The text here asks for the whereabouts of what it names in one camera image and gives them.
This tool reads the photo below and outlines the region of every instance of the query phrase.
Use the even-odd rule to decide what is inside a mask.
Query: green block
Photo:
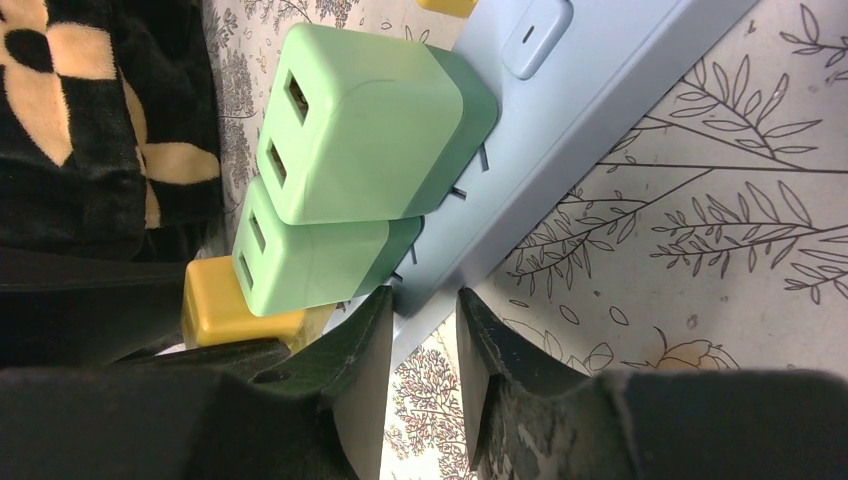
[[[421,231],[420,217],[288,225],[260,177],[247,190],[233,266],[250,312],[276,315],[350,300],[388,280]]]
[[[290,225],[422,216],[497,114],[495,96],[452,52],[298,24],[283,45],[257,163]]]

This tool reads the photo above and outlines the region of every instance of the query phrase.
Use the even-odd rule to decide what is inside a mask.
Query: slot
[[[483,166],[483,171],[489,171],[489,155],[486,153],[486,144],[480,145],[480,149],[477,150],[477,153],[480,154],[480,164]]]
[[[253,236],[256,237],[256,242],[259,243],[259,251],[265,253],[265,235],[262,234],[262,229],[259,227],[259,222],[256,220],[256,215],[250,212],[250,228],[253,229]]]
[[[530,39],[530,35],[533,34],[533,30],[535,30],[535,29],[536,29],[536,27],[534,25],[530,25],[530,30],[527,30],[527,33],[524,34],[524,39],[521,40],[521,43],[527,43],[527,40]]]
[[[451,188],[451,195],[461,198],[465,200],[468,197],[468,193],[465,190],[460,190],[456,187]]]
[[[271,142],[271,159],[274,160],[274,166],[277,167],[277,171],[280,172],[280,183],[286,181],[286,166],[283,165],[283,159],[280,158],[280,154],[277,152],[277,147]]]
[[[250,267],[247,266],[247,259],[244,258],[244,254],[239,255],[239,262],[241,263],[241,271],[244,272],[244,278],[247,280],[247,288],[248,290],[253,289],[253,275],[250,274]]]
[[[306,101],[297,79],[291,73],[289,73],[289,78],[289,95],[294,100],[297,111],[300,112],[300,122],[303,123],[306,120],[306,114],[309,113],[309,102]]]

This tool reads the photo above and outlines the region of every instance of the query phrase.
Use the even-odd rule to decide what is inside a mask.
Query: plush blanket
[[[222,210],[197,6],[0,0],[0,37],[0,244],[193,256]]]

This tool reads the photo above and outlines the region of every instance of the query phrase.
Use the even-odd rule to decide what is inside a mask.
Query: plastic toy
[[[183,295],[182,330],[186,347],[279,338],[292,353],[321,336],[335,304],[279,315],[250,313],[230,257],[189,263]]]
[[[497,105],[452,52],[298,24],[259,139],[260,176],[289,225],[425,215],[483,143]]]
[[[468,18],[477,6],[477,0],[418,0],[418,5],[431,12]]]
[[[418,217],[288,225],[277,217],[265,184],[256,177],[248,186],[232,262],[256,316],[335,304],[383,284],[421,225]]]

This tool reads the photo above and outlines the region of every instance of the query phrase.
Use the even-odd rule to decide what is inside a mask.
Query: black flower center
[[[19,29],[6,34],[6,50],[18,63],[36,72],[51,73],[53,58],[47,37],[35,30]]]

